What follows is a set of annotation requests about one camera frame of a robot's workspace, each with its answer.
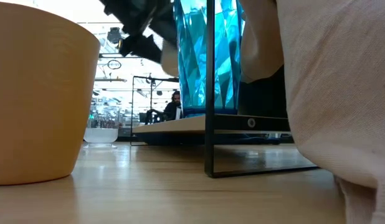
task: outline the beige cloth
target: beige cloth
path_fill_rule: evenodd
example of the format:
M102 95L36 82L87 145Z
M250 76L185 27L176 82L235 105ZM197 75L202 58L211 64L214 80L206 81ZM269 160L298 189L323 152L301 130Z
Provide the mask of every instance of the beige cloth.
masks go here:
M254 46L242 47L245 75L252 81L275 72L282 46L299 151L344 180L348 223L385 223L385 0L240 1L247 9L242 46ZM267 27L276 26L276 13L281 42L277 28ZM267 54L278 61L265 63Z

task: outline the wooden floor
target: wooden floor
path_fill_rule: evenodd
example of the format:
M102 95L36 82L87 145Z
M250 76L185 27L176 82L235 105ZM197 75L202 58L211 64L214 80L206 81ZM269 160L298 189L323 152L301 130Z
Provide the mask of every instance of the wooden floor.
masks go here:
M293 145L217 154L221 169L244 160L266 167L309 163ZM69 177L0 187L0 223L345 222L342 196L325 170L210 179L202 162L201 147L82 149Z

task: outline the light wood floor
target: light wood floor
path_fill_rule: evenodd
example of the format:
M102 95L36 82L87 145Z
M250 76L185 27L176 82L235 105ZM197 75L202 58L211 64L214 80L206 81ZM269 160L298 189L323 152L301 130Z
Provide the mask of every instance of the light wood floor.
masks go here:
M293 145L228 149L217 153L222 170L244 160L308 163ZM345 222L342 196L325 170L210 179L202 155L201 147L82 149L70 177L0 187L0 223Z

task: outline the person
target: person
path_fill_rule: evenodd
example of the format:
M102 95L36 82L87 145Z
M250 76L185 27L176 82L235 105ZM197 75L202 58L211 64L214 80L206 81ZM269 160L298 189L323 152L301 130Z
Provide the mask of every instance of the person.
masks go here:
M180 108L181 102L180 102L180 91L175 91L172 94L172 102L168 103L166 105L165 110L163 111L164 119L166 121L172 121L176 119L177 116L177 110Z

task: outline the blue faceted vase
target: blue faceted vase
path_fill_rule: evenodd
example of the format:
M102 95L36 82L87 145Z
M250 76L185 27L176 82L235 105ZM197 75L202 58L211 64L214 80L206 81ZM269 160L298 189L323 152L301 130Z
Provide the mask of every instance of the blue faceted vase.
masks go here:
M237 114L240 82L242 9L237 0L215 2L215 113ZM206 0L175 0L178 30L178 68L183 114L205 113Z

